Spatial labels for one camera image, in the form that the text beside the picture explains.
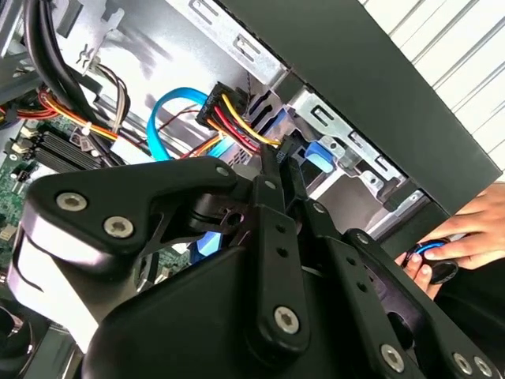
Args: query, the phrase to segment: screw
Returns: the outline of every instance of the screw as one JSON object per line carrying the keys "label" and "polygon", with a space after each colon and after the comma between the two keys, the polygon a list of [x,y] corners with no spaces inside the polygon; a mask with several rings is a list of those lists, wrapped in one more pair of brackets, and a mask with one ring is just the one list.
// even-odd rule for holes
{"label": "screw", "polygon": [[226,168],[217,166],[217,168],[215,170],[218,171],[218,174],[221,174],[222,176],[230,175],[230,173],[228,172],[228,170]]}
{"label": "screw", "polygon": [[324,213],[323,205],[319,203],[314,203],[314,209],[317,210],[319,213]]}
{"label": "screw", "polygon": [[368,245],[368,239],[365,237],[365,235],[363,235],[362,233],[357,233],[356,237],[357,237],[357,239],[360,240],[361,243]]}
{"label": "screw", "polygon": [[292,310],[285,306],[278,307],[274,312],[275,323],[287,334],[295,334],[300,330],[300,321]]}
{"label": "screw", "polygon": [[272,183],[268,180],[265,180],[265,184],[267,185],[268,188],[272,188],[273,190],[275,190],[277,188],[274,183]]}
{"label": "screw", "polygon": [[112,216],[103,224],[105,232],[114,238],[128,238],[133,234],[133,224],[121,216]]}
{"label": "screw", "polygon": [[394,347],[384,344],[380,347],[382,358],[397,373],[402,373],[405,369],[405,363],[402,356],[396,351]]}
{"label": "screw", "polygon": [[65,211],[79,212],[86,209],[88,202],[84,196],[74,192],[60,193],[56,197],[56,204]]}
{"label": "screw", "polygon": [[454,353],[452,355],[454,361],[458,364],[461,371],[467,375],[471,375],[473,370],[472,366],[468,363],[468,361],[459,353]]}
{"label": "screw", "polygon": [[491,368],[488,366],[486,362],[481,357],[473,357],[473,360],[475,361],[475,364],[479,368],[479,370],[486,376],[486,377],[492,377],[492,371]]}

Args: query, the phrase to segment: yellow wire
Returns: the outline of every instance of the yellow wire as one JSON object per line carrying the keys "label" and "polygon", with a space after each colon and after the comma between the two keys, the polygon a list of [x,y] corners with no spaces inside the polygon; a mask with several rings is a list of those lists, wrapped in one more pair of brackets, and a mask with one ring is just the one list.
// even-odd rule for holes
{"label": "yellow wire", "polygon": [[[67,110],[60,107],[57,103],[54,103],[51,99],[46,98],[45,100],[47,105],[49,105],[49,107],[51,107],[58,114],[68,118],[70,121],[75,122],[77,125],[80,125],[83,128],[88,126],[88,123],[85,120],[74,114],[71,114]],[[107,132],[106,130],[100,128],[99,126],[91,125],[90,129],[93,130],[95,133],[99,134],[100,136],[104,136],[105,138],[108,138],[112,141],[116,141],[118,139],[117,136],[115,136],[113,133]]]}
{"label": "yellow wire", "polygon": [[234,106],[231,105],[230,99],[228,99],[228,96],[226,96],[224,93],[221,95],[221,97],[224,100],[224,103],[226,104],[226,107],[228,108],[228,111],[230,111],[231,115],[234,116],[235,120],[237,120],[238,124],[244,128],[249,134],[251,134],[253,137],[255,137],[257,140],[265,143],[265,144],[271,144],[274,146],[279,146],[281,143],[278,141],[274,140],[269,140],[268,138],[265,138],[261,135],[259,135],[253,128],[251,128],[247,123],[240,117],[240,115],[237,113],[235,110]]}
{"label": "yellow wire", "polygon": [[[210,125],[210,126],[212,126],[218,132],[224,134],[225,136],[230,137],[230,134],[227,131],[225,131],[221,126],[219,126],[218,124],[216,124],[215,122],[213,122],[210,118],[207,119],[207,124]],[[252,153],[249,150],[246,150],[245,148],[242,148],[242,150],[245,151],[250,156],[252,155]]]}
{"label": "yellow wire", "polygon": [[215,144],[217,144],[220,141],[221,141],[221,138],[214,137],[207,144],[205,144],[204,146],[202,146],[197,152],[195,152],[195,156],[199,156],[202,152],[204,152],[205,150],[211,148],[212,146],[214,146]]}

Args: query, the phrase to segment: white wall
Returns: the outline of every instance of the white wall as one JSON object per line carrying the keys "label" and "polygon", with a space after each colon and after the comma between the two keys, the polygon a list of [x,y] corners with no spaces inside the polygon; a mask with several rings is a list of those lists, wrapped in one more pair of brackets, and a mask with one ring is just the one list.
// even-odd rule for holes
{"label": "white wall", "polygon": [[505,170],[505,0],[360,2]]}

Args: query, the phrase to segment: fingernail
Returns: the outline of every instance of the fingernail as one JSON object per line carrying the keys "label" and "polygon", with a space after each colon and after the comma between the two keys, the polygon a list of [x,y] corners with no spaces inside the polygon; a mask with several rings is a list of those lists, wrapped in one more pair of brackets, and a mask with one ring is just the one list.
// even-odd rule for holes
{"label": "fingernail", "polygon": [[435,259],[435,258],[436,258],[436,255],[435,255],[435,253],[433,253],[432,251],[427,251],[427,252],[425,253],[425,258],[426,258],[426,259]]}

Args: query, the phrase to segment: ram slot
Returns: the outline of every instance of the ram slot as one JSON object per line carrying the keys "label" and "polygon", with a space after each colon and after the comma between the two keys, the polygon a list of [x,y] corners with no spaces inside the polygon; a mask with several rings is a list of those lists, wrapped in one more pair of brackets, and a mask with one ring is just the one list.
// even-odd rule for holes
{"label": "ram slot", "polygon": [[49,167],[51,170],[58,172],[59,174],[63,174],[66,172],[74,172],[79,171],[78,167],[73,166],[72,164],[66,162],[63,159],[58,158],[57,156],[52,155],[50,152],[43,150],[41,148],[37,148],[34,152],[34,159],[40,164]]}
{"label": "ram slot", "polygon": [[100,168],[100,164],[90,155],[82,152],[79,148],[76,148],[69,142],[61,139],[51,132],[44,133],[40,146],[45,150],[51,150],[52,152],[58,154],[64,160],[75,163],[83,170],[94,170],[96,168]]}

